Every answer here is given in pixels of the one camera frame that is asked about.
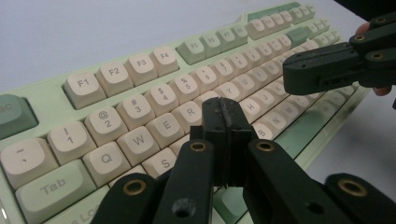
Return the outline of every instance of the mechanical keyboard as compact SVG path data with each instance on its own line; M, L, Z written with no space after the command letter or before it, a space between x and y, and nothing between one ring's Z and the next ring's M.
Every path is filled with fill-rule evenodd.
M340 41L297 2L125 58L0 94L0 223L87 223L122 175L171 169L201 103L239 102L260 138L307 168L366 95L354 84L283 89L290 55ZM251 223L238 188L216 189L212 223Z

